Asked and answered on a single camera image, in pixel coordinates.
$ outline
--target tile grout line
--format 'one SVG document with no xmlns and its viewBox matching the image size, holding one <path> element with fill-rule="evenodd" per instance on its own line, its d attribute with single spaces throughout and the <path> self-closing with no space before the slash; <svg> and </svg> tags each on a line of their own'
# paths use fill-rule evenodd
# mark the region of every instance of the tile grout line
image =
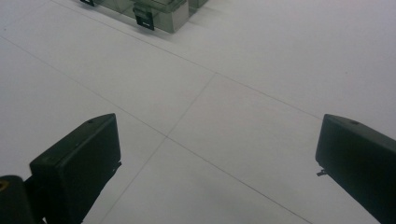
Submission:
<svg viewBox="0 0 396 224">
<path fill-rule="evenodd" d="M 102 220 L 99 222 L 99 224 L 102 224 L 106 217 L 108 216 L 108 214 L 113 210 L 114 206 L 116 206 L 117 202 L 120 200 L 120 198 L 122 197 L 122 195 L 126 192 L 126 190 L 128 190 L 128 188 L 132 185 L 132 183 L 134 182 L 134 180 L 140 175 L 140 172 L 142 172 L 142 170 L 146 167 L 146 165 L 149 163 L 149 161 L 151 160 L 151 158 L 154 156 L 154 154 L 157 153 L 157 151 L 160 149 L 160 147 L 163 145 L 163 143 L 166 140 L 166 136 L 163 138 L 163 140 L 161 141 L 161 143 L 157 146 L 157 148 L 154 150 L 154 152 L 151 153 L 151 155 L 148 157 L 148 159 L 146 160 L 146 162 L 143 164 L 143 166 L 139 169 L 139 171 L 137 172 L 137 174 L 134 176 L 134 178 L 132 178 L 131 182 L 129 182 L 129 184 L 127 185 L 127 187 L 122 191 L 122 193 L 120 194 L 120 196 L 117 198 L 117 200 L 111 205 L 111 207 L 107 210 L 106 214 L 104 215 L 104 217 L 102 218 Z"/>
<path fill-rule="evenodd" d="M 207 83 L 204 85 L 204 87 L 201 89 L 201 91 L 198 93 L 198 95 L 192 100 L 192 102 L 190 103 L 190 105 L 187 107 L 187 109 L 184 111 L 184 113 L 180 116 L 180 119 L 176 122 L 176 124 L 173 126 L 173 128 L 168 132 L 168 134 L 166 135 L 166 137 L 168 137 L 172 131 L 177 127 L 177 125 L 184 119 L 184 117 L 186 116 L 186 114 L 190 111 L 190 108 L 195 104 L 195 102 L 198 100 L 198 98 L 202 95 L 202 93 L 207 89 L 207 87 L 209 86 L 209 84 L 212 82 L 212 80 L 215 78 L 215 76 L 218 73 L 214 73 L 213 76 L 207 81 Z"/>
<path fill-rule="evenodd" d="M 169 140 L 171 140 L 172 142 L 176 143 L 177 145 L 183 147 L 184 149 L 188 150 L 188 151 L 189 151 L 190 153 L 192 153 L 193 155 L 195 155 L 195 156 L 201 158 L 201 160 L 203 160 L 203 161 L 209 163 L 210 165 L 212 165 L 212 166 L 214 166 L 215 168 L 217 168 L 217 169 L 219 169 L 220 171 L 222 171 L 224 174 L 230 176 L 232 179 L 238 181 L 239 183 L 243 184 L 244 186 L 248 187 L 249 189 L 254 190 L 255 192 L 259 193 L 262 197 L 264 197 L 264 198 L 270 200 L 271 202 L 277 204 L 279 207 L 281 207 L 281 208 L 287 210 L 288 212 L 290 212 L 290 213 L 292 213 L 293 215 L 299 217 L 300 219 L 304 220 L 305 222 L 307 222 L 307 223 L 309 223 L 309 224 L 314 224 L 313 222 L 309 221 L 308 219 L 306 219 L 306 218 L 304 218 L 304 217 L 301 217 L 300 215 L 298 215 L 298 214 L 296 214 L 295 212 L 291 211 L 289 208 L 285 207 L 285 206 L 282 205 L 281 203 L 278 203 L 277 201 L 275 201 L 274 199 L 270 198 L 269 196 L 267 196 L 267 195 L 265 195 L 265 194 L 259 192 L 257 189 L 254 189 L 253 187 L 251 187 L 249 184 L 245 183 L 244 181 L 238 179 L 237 177 L 235 177 L 235 176 L 231 175 L 230 173 L 224 171 L 223 169 L 219 168 L 217 165 L 215 165 L 215 164 L 212 163 L 211 161 L 209 161 L 209 160 L 205 159 L 204 157 L 198 155 L 197 153 L 195 153 L 194 151 L 188 149 L 187 147 L 184 147 L 183 145 L 181 145 L 178 141 L 174 140 L 173 138 L 170 138 L 170 137 L 167 136 L 166 139 L 169 139 Z"/>
<path fill-rule="evenodd" d="M 295 105 L 291 105 L 291 104 L 289 104 L 289 103 L 287 103 L 287 102 L 285 102 L 285 101 L 283 101 L 283 100 L 277 99 L 277 98 L 275 98 L 275 96 L 269 95 L 269 94 L 267 94 L 267 93 L 265 93 L 265 92 L 263 92 L 263 91 L 256 90 L 256 89 L 250 87 L 250 86 L 247 85 L 247 84 L 244 84 L 244 83 L 242 83 L 242 82 L 236 81 L 236 80 L 234 80 L 234 79 L 232 79 L 232 78 L 230 78 L 230 77 L 227 77 L 226 75 L 223 75 L 223 74 L 221 74 L 221 73 L 218 73 L 218 74 L 221 75 L 222 77 L 225 77 L 225 78 L 227 78 L 227 79 L 229 79 L 229 80 L 231 80 L 231 81 L 233 81 L 233 82 L 236 82 L 236 83 L 238 83 L 238 84 L 240 84 L 240 85 L 242 85 L 242 86 L 244 86 L 244 87 L 246 87 L 246 88 L 248 88 L 248 89 L 250 89 L 250 90 L 252 90 L 252 91 L 258 92 L 258 93 L 260 93 L 260 94 L 262 94 L 262 95 L 264 95 L 264 96 L 266 96 L 266 97 L 268 97 L 268 98 L 271 98 L 271 99 L 273 99 L 273 100 L 275 100 L 275 101 L 278 101 L 278 102 L 280 102 L 280 103 L 282 103 L 282 104 L 284 104 L 284 105 L 287 105 L 287 106 L 289 106 L 289 107 L 291 107 L 291 108 L 293 108 L 293 109 L 296 109 L 296 110 L 298 110 L 298 111 L 300 111 L 300 112 L 303 112 L 303 113 L 305 113 L 306 115 L 309 115 L 309 116 L 311 116 L 311 117 L 314 117 L 315 119 L 323 120 L 322 118 L 320 118 L 320 117 L 318 117 L 318 116 L 316 116 L 316 115 L 314 115 L 314 114 L 311 114 L 311 113 L 309 113 L 309 112 L 307 112 L 307 111 L 304 111 L 304 110 L 300 109 L 299 107 L 297 107 L 297 106 L 295 106 Z"/>
<path fill-rule="evenodd" d="M 58 72 L 60 75 L 69 78 L 70 80 L 72 80 L 73 82 L 75 82 L 76 84 L 78 84 L 80 87 L 82 87 L 83 89 L 93 93 L 94 95 L 98 96 L 99 98 L 101 98 L 102 100 L 108 102 L 109 104 L 115 106 L 116 108 L 118 108 L 119 110 L 121 110 L 122 112 L 126 113 L 127 115 L 131 116 L 132 118 L 138 120 L 139 122 L 142 122 L 143 124 L 147 125 L 148 127 L 150 127 L 150 129 L 152 129 L 153 131 L 163 135 L 166 137 L 166 135 L 162 132 L 160 132 L 159 130 L 155 129 L 154 127 L 151 127 L 149 124 L 147 124 L 145 121 L 143 121 L 142 119 L 136 117 L 135 115 L 131 114 L 130 112 L 126 111 L 125 109 L 123 109 L 122 107 L 120 107 L 119 105 L 115 105 L 113 102 L 111 102 L 110 100 L 108 100 L 107 98 L 105 98 L 104 96 L 102 96 L 101 94 L 99 94 L 96 91 L 91 90 L 90 88 L 88 88 L 87 86 L 85 86 L 84 84 L 78 82 L 77 80 L 73 79 L 72 77 L 68 76 L 67 74 L 65 74 L 64 72 L 58 70 L 57 68 L 53 67 L 51 64 L 45 62 L 44 60 L 38 58 L 37 56 L 35 56 L 34 54 L 32 54 L 31 52 L 21 48 L 20 46 L 16 45 L 15 43 L 13 43 L 12 41 L 8 40 L 7 38 L 3 37 L 0 35 L 0 38 L 5 39 L 7 42 L 9 42 L 10 44 L 12 44 L 13 46 L 17 47 L 18 49 L 21 49 L 22 51 L 24 51 L 25 53 L 31 55 L 32 57 L 34 57 L 35 59 L 39 60 L 40 62 L 42 62 L 43 64 L 49 66 L 50 68 L 54 69 L 56 72 Z"/>
<path fill-rule="evenodd" d="M 226 77 L 226 78 L 228 78 L 228 79 L 230 79 L 230 80 L 232 80 L 232 81 L 234 81 L 234 82 L 236 82 L 236 83 L 239 83 L 239 84 L 241 84 L 241 85 L 243 85 L 243 86 L 245 86 L 245 87 L 247 87 L 247 88 L 249 88 L 249 89 L 251 89 L 251 90 L 253 90 L 253 91 L 259 92 L 259 93 L 261 93 L 261 94 L 263 94 L 263 95 L 265 95 L 265 96 L 267 96 L 267 97 L 269 97 L 269 98 L 271 98 L 271 99 L 274 99 L 274 100 L 276 100 L 276 101 L 279 101 L 280 103 L 283 103 L 283 104 L 288 105 L 288 106 L 290 106 L 290 107 L 292 107 L 292 108 L 295 108 L 295 109 L 297 109 L 297 110 L 299 110 L 299 111 L 301 111 L 301 112 L 303 112 L 303 113 L 305 113 L 305 114 L 307 114 L 307 115 L 309 115 L 309 116 L 312 116 L 312 117 L 314 117 L 314 118 L 316 118 L 316 119 L 322 120 L 321 118 L 319 118 L 319 117 L 317 117 L 317 116 L 315 116 L 315 115 L 313 115 L 313 114 L 311 114 L 311 113 L 309 113 L 309 112 L 307 112 L 307 111 L 304 111 L 304 110 L 302 110 L 301 108 L 299 108 L 299 107 L 297 107 L 297 106 L 295 106 L 295 105 L 291 105 L 291 104 L 289 104 L 289 103 L 286 103 L 285 101 L 280 100 L 280 99 L 277 99 L 277 98 L 275 98 L 275 96 L 269 95 L 269 94 L 267 94 L 267 93 L 265 93 L 265 92 L 263 92 L 263 91 L 256 90 L 256 89 L 250 87 L 250 86 L 247 85 L 247 84 L 244 84 L 244 83 L 241 83 L 241 82 L 239 82 L 239 81 L 237 81 L 237 80 L 234 80 L 234 79 L 232 79 L 232 78 L 230 78 L 230 77 L 228 77 L 228 76 L 226 76 L 226 75 L 223 75 L 222 73 L 213 71 L 213 70 L 210 69 L 210 68 L 207 68 L 207 67 L 205 67 L 205 66 L 203 66 L 203 65 L 201 65 L 201 64 L 198 64 L 198 63 L 193 62 L 193 61 L 191 61 L 191 60 L 189 60 L 189 59 L 186 59 L 186 58 L 184 58 L 184 57 L 182 57 L 182 56 L 180 56 L 180 55 L 177 55 L 177 54 L 175 54 L 174 52 L 172 52 L 172 51 L 170 51 L 170 50 L 163 49 L 163 48 L 161 48 L 161 47 L 159 47 L 159 46 L 157 46 L 157 45 L 155 45 L 155 44 L 151 44 L 151 43 L 149 43 L 148 41 L 145 41 L 145 40 L 142 39 L 142 38 L 139 38 L 139 37 L 137 37 L 137 36 L 130 35 L 130 34 L 126 33 L 126 32 L 123 32 L 122 30 L 117 29 L 117 28 L 115 28 L 115 27 L 113 27 L 113 26 L 110 26 L 110 25 L 108 25 L 108 24 L 106 24 L 106 23 L 104 23 L 104 22 L 102 22 L 102 21 L 99 21 L 99 20 L 94 19 L 94 18 L 92 18 L 92 17 L 89 17 L 89 16 L 87 16 L 87 15 L 85 15 L 85 14 L 83 14 L 83 13 L 80 13 L 80 12 L 74 10 L 73 8 L 64 6 L 64 5 L 62 5 L 62 4 L 58 3 L 58 2 L 54 2 L 53 0 L 50 0 L 50 1 L 53 2 L 53 3 L 55 3 L 55 4 L 57 4 L 57 5 L 59 5 L 59 6 L 61 6 L 61 7 L 68 8 L 68 9 L 70 9 L 70 10 L 76 12 L 77 14 L 79 14 L 79 15 L 81 15 L 81 16 L 83 16 L 83 17 L 89 18 L 89 19 L 91 19 L 91 20 L 93 20 L 93 21 L 97 21 L 97 22 L 99 22 L 99 23 L 101 23 L 101 24 L 103 24 L 103 25 L 105 25 L 105 26 L 107 26 L 107 27 L 109 27 L 109 28 L 111 28 L 111 29 L 114 29 L 114 30 L 119 31 L 119 32 L 121 32 L 121 33 L 123 33 L 123 34 L 125 34 L 125 35 L 128 35 L 128 36 L 130 36 L 130 37 L 132 37 L 132 38 L 134 38 L 134 39 L 137 39 L 137 40 L 139 40 L 139 41 L 142 41 L 142 42 L 144 42 L 144 43 L 146 43 L 146 44 L 148 44 L 148 45 L 150 45 L 150 46 L 152 46 L 152 47 L 154 47 L 154 48 L 156 48 L 156 49 L 161 49 L 161 50 L 163 50 L 163 51 L 165 51 L 165 52 L 167 52 L 167 53 L 169 53 L 169 54 L 172 54 L 172 55 L 178 57 L 179 59 L 182 59 L 182 60 L 184 60 L 184 61 L 187 61 L 187 62 L 189 62 L 189 63 L 195 64 L 195 65 L 197 65 L 197 66 L 199 66 L 199 67 L 202 67 L 202 68 L 204 68 L 205 70 L 207 70 L 207 71 L 209 71 L 209 72 L 212 72 L 212 73 L 215 73 L 215 74 L 219 74 L 219 75 L 221 75 L 221 76 L 223 76 L 223 77 Z"/>
</svg>

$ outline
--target white tiled floor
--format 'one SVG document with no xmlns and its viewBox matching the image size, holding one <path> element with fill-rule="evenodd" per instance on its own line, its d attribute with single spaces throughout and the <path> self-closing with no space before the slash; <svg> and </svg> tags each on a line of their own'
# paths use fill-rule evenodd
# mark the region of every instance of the white tiled floor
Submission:
<svg viewBox="0 0 396 224">
<path fill-rule="evenodd" d="M 209 0 L 176 34 L 0 0 L 0 175 L 116 113 L 85 223 L 377 223 L 315 162 L 324 113 L 396 138 L 394 1 Z"/>
</svg>

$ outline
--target white floor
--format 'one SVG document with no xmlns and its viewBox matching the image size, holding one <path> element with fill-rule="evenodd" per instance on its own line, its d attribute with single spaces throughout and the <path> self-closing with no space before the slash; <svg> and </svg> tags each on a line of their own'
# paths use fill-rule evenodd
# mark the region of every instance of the white floor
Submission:
<svg viewBox="0 0 396 224">
<path fill-rule="evenodd" d="M 325 113 L 396 138 L 396 2 L 209 0 L 176 34 L 78 0 L 0 0 L 0 175 L 116 113 L 84 223 L 377 221 L 315 151 Z"/>
</svg>

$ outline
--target floor tile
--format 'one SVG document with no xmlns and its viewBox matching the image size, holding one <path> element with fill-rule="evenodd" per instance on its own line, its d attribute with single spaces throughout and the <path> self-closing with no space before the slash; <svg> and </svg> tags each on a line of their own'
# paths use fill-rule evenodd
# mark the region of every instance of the floor tile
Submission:
<svg viewBox="0 0 396 224">
<path fill-rule="evenodd" d="M 103 223 L 306 223 L 171 140 Z"/>
<path fill-rule="evenodd" d="M 3 35 L 164 134 L 213 77 L 198 65 L 56 3 Z"/>
<path fill-rule="evenodd" d="M 122 166 L 85 222 L 99 223 L 164 136 L 0 37 L 1 175 L 30 176 L 29 162 L 82 122 L 116 113 Z"/>
<path fill-rule="evenodd" d="M 317 177 L 321 120 L 216 76 L 170 138 L 312 223 L 375 223 Z"/>
<path fill-rule="evenodd" d="M 318 118 L 339 114 L 396 138 L 395 1 L 210 0 L 173 35 L 56 1 Z"/>
<path fill-rule="evenodd" d="M 0 0 L 0 29 L 34 11 L 48 0 Z"/>
</svg>

